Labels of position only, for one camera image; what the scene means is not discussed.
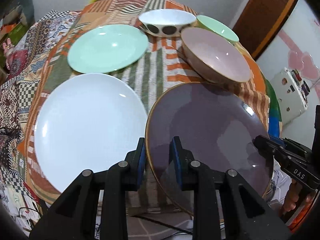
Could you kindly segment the person's right hand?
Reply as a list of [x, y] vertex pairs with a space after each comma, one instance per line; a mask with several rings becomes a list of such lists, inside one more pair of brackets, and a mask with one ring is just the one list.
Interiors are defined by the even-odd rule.
[[279, 211], [279, 215], [282, 216], [291, 210], [294, 210], [299, 200], [300, 184], [292, 179], [289, 190], [286, 193], [284, 203]]

